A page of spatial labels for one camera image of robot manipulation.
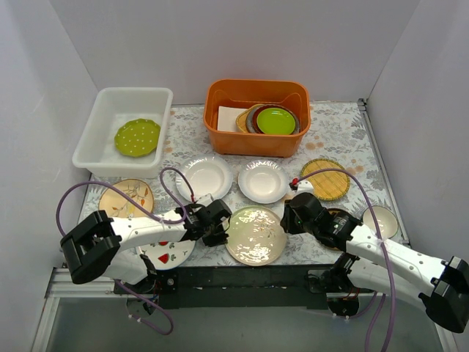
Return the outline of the pale green cream plate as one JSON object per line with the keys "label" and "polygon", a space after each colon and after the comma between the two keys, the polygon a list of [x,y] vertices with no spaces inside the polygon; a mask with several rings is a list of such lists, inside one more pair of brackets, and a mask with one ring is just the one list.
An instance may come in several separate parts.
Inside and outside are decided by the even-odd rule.
{"label": "pale green cream plate", "polygon": [[271,209],[257,205],[236,210],[226,232],[230,255],[249,266],[273,263],[287,244],[280,218]]}

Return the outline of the green polka dot plate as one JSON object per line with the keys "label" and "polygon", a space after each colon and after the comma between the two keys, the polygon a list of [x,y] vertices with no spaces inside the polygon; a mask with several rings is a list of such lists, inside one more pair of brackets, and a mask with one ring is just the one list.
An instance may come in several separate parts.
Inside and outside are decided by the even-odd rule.
{"label": "green polka dot plate", "polygon": [[115,148],[124,156],[139,158],[149,155],[158,146],[161,127],[153,120],[131,120],[114,136]]}

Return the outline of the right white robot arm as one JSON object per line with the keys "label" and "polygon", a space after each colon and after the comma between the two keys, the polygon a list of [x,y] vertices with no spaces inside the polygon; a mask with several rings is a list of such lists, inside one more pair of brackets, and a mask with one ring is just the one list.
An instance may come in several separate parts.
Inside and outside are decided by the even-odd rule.
{"label": "right white robot arm", "polygon": [[353,287],[373,290],[422,308],[437,325],[462,333],[468,324],[468,263],[443,260],[384,240],[349,213],[331,213],[310,193],[284,203],[285,233],[308,233],[340,250],[318,284],[327,292]]}

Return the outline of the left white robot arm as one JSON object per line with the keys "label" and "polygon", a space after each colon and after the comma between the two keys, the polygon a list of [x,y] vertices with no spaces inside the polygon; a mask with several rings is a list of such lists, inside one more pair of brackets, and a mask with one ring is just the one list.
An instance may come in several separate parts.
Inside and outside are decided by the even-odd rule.
{"label": "left white robot arm", "polygon": [[153,265],[133,249],[160,242],[187,242],[202,239],[206,246],[227,242],[224,223],[232,212],[221,199],[206,198],[202,204],[186,205],[162,215],[112,218],[104,210],[87,216],[60,241],[71,279],[77,285],[101,276],[121,279],[138,292],[148,293],[156,283]]}

